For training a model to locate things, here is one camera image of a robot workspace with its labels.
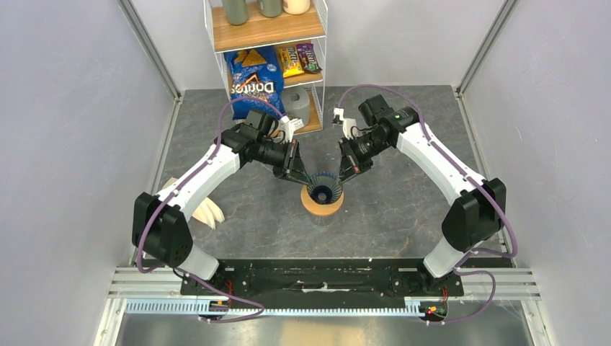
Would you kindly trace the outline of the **round wooden dripper stand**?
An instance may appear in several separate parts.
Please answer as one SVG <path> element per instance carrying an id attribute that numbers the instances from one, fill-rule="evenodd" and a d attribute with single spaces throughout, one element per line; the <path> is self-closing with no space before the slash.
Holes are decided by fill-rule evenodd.
<path id="1" fill-rule="evenodd" d="M 340 197 L 340 199 L 337 202 L 329 204 L 329 205 L 319 205 L 313 202 L 312 199 L 309 198 L 308 193 L 306 191 L 306 187 L 307 186 L 304 186 L 300 192 L 300 200 L 301 200 L 303 207 L 312 215 L 315 215 L 315 216 L 333 215 L 339 211 L 339 209 L 341 208 L 344 202 L 344 192 L 343 192 L 342 196 Z"/>

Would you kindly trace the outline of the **clear glass cup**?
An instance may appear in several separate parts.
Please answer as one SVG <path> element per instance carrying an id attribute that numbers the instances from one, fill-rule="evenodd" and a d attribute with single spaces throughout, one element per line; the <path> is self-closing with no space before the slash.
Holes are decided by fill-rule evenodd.
<path id="1" fill-rule="evenodd" d="M 310 222 L 317 227 L 327 227 L 336 222 L 335 215 L 329 216 L 310 216 Z"/>

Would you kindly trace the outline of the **coffee filter paper pack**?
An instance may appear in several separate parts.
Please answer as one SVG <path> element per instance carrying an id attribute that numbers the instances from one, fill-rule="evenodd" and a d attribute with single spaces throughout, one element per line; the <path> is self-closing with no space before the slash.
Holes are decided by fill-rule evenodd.
<path id="1" fill-rule="evenodd" d="M 156 193 L 159 200 L 163 201 L 170 196 L 168 206 L 178 207 L 187 221 L 195 218 L 215 229 L 224 222 L 225 216 L 220 207 L 209 198 L 209 194 L 222 180 L 218 177 L 193 177 L 179 187 L 185 181 L 186 177 L 172 177 Z"/>

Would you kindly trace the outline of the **white wire shelf rack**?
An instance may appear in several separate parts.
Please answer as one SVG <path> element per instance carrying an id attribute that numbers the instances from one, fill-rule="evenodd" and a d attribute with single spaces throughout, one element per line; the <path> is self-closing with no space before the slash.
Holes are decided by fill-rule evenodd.
<path id="1" fill-rule="evenodd" d="M 205 29 L 234 99 L 233 121 L 277 107 L 297 134 L 323 127 L 328 6 L 325 1 L 205 1 Z"/>

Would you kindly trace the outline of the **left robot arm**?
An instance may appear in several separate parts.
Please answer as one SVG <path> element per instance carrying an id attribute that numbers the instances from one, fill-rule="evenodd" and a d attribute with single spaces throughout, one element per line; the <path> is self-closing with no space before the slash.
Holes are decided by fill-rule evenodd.
<path id="1" fill-rule="evenodd" d="M 225 129 L 185 174 L 155 194 L 141 193 L 133 211 L 132 243 L 138 254 L 198 277 L 209 294 L 220 293 L 226 275 L 219 261 L 194 245 L 188 221 L 218 185 L 246 164 L 268 165 L 276 178 L 308 185 L 308 173 L 293 138 L 298 121 L 258 110 Z"/>

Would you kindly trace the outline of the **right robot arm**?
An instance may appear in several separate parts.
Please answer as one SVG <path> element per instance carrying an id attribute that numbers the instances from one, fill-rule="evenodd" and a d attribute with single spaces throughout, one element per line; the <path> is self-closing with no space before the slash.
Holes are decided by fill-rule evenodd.
<path id="1" fill-rule="evenodd" d="M 358 107 L 367 127 L 359 134 L 356 121 L 334 108 L 333 122 L 342 125 L 339 141 L 339 182 L 344 183 L 373 167 L 373 157 L 395 148 L 409 157 L 435 183 L 450 209 L 442 222 L 442 238 L 424 257 L 416 286 L 433 295 L 445 277 L 470 250 L 504 227 L 507 189 L 498 179 L 486 179 L 464 164 L 432 135 L 412 107 L 393 109 L 380 94 Z"/>

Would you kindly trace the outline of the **blue Doritos chip bag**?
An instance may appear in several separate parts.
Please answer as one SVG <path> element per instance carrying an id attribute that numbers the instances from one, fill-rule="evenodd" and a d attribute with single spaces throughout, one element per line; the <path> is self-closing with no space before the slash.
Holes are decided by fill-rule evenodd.
<path id="1" fill-rule="evenodd" d="M 285 113 L 281 94 L 284 78 L 272 45 L 235 50 L 223 54 L 229 73 L 233 119 L 244 120 L 251 110 Z"/>

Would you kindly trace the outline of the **yellow candy bag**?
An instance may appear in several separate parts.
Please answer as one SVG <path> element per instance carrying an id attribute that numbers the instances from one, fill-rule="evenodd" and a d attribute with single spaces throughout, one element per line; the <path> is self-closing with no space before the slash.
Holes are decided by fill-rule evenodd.
<path id="1" fill-rule="evenodd" d="M 282 64 L 282 77 L 290 78 L 305 73 L 299 59 L 298 50 L 295 46 L 281 47 L 277 49 L 279 61 Z"/>

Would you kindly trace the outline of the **dark candy bag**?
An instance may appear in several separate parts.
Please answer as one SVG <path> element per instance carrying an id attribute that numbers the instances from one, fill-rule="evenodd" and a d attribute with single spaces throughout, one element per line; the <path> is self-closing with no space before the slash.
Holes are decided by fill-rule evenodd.
<path id="1" fill-rule="evenodd" d="M 322 72 L 312 43 L 299 43 L 296 45 L 296 49 L 305 73 L 317 74 Z"/>

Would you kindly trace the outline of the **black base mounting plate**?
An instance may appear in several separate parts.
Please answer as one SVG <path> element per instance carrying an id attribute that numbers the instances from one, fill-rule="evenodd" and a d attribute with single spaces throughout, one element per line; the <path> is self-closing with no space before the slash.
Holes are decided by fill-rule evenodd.
<path id="1" fill-rule="evenodd" d="M 455 274 L 426 279 L 420 258 L 222 259 L 210 284 L 238 308 L 398 308 L 406 297 L 464 294 Z"/>

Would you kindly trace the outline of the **cream lotion bottle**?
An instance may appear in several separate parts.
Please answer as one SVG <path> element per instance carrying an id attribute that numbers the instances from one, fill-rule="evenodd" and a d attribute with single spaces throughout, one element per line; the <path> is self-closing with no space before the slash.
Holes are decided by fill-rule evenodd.
<path id="1" fill-rule="evenodd" d="M 282 8 L 284 12 L 291 15 L 305 14 L 311 6 L 310 0 L 283 0 Z"/>

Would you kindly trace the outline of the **green pump bottle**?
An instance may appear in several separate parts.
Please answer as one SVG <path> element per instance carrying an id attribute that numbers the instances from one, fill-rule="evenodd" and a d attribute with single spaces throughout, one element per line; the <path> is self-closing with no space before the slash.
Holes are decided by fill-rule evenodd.
<path id="1" fill-rule="evenodd" d="M 230 25 L 239 26 L 249 20 L 249 10 L 246 0 L 222 0 L 226 21 Z"/>

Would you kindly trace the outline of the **right aluminium frame post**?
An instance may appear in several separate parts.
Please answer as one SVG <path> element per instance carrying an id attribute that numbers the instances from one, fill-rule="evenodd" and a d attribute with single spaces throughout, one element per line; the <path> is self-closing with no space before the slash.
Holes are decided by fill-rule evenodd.
<path id="1" fill-rule="evenodd" d="M 489 51 L 492 49 L 493 44 L 496 42 L 498 36 L 500 35 L 502 29 L 504 28 L 507 20 L 510 18 L 515 6 L 519 3 L 518 0 L 504 0 L 498 13 L 496 14 L 490 28 L 485 34 L 481 44 L 476 51 L 472 61 L 466 69 L 465 74 L 463 75 L 460 83 L 456 86 L 455 91 L 459 97 L 462 97 L 471 82 L 473 81 L 475 75 L 478 73 L 481 64 L 486 59 Z"/>

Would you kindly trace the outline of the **aluminium frame post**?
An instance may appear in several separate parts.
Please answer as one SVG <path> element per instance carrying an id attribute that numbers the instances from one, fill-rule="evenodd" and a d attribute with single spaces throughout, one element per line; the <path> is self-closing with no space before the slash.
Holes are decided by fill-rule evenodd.
<path id="1" fill-rule="evenodd" d="M 146 55 L 149 57 L 153 66 L 161 77 L 161 80 L 166 90 L 168 91 L 168 93 L 170 93 L 171 97 L 174 99 L 175 102 L 179 102 L 182 97 L 182 92 L 179 90 L 175 81 L 171 77 L 171 74 L 166 64 L 163 62 L 161 54 L 155 46 L 148 30 L 146 29 L 146 26 L 143 20 L 141 19 L 138 10 L 135 8 L 133 1 L 118 0 L 117 2 L 120 8 L 122 9 L 127 21 L 130 23 L 130 26 L 132 27 L 137 39 L 143 46 Z"/>
<path id="2" fill-rule="evenodd" d="M 481 44 L 476 51 L 472 61 L 466 69 L 465 74 L 463 75 L 460 83 L 456 86 L 455 91 L 459 97 L 462 97 L 471 82 L 473 81 L 475 75 L 478 73 L 481 64 L 486 59 L 489 51 L 492 49 L 493 44 L 496 42 L 498 36 L 500 35 L 502 29 L 504 28 L 507 20 L 510 18 L 515 6 L 519 3 L 518 0 L 504 0 L 498 13 L 496 14 L 490 28 L 485 34 Z"/>

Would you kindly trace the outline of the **left aluminium frame post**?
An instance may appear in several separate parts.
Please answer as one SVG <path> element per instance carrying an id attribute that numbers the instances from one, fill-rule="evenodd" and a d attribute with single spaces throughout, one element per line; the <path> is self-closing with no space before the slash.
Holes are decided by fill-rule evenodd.
<path id="1" fill-rule="evenodd" d="M 141 19 L 138 10 L 135 8 L 133 1 L 118 0 L 117 2 L 120 8 L 122 9 L 127 21 L 130 23 L 130 26 L 132 27 L 137 39 L 143 46 L 146 55 L 149 57 L 153 66 L 161 77 L 161 80 L 166 90 L 168 91 L 168 93 L 170 93 L 171 97 L 174 99 L 175 102 L 179 102 L 182 97 L 182 92 L 179 90 L 175 81 L 171 77 L 171 74 L 166 64 L 163 62 L 161 54 L 155 46 L 148 30 L 146 29 L 146 26 L 143 20 Z"/>

